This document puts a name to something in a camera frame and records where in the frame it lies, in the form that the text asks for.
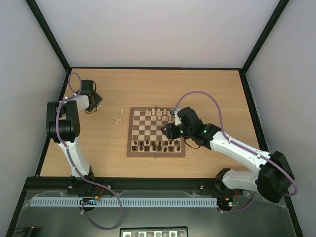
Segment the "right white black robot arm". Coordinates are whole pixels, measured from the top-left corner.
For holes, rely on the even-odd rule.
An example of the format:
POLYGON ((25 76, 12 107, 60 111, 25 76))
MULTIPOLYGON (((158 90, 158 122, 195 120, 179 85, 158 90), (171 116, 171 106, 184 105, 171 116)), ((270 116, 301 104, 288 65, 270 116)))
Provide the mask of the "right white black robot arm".
POLYGON ((249 169, 245 172, 226 169, 215 181, 218 192, 224 194, 232 189, 254 191, 273 203, 288 195, 294 174, 283 153, 275 151, 271 154, 242 143, 227 135, 222 128, 203 123, 190 107, 175 109, 173 117, 175 121, 161 129, 168 139, 191 139, 199 147, 229 156, 249 169))

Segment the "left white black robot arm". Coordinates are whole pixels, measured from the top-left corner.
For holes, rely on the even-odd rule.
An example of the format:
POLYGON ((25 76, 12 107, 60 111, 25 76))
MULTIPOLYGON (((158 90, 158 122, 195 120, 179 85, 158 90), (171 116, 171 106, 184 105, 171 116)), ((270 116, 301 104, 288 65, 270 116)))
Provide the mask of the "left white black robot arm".
POLYGON ((66 156, 71 167, 71 187, 78 187, 84 181, 95 181, 92 168, 84 157, 79 142, 79 112, 96 112, 102 100, 96 92, 96 83, 92 80, 83 80, 81 91, 62 101, 47 103, 46 133, 66 156))

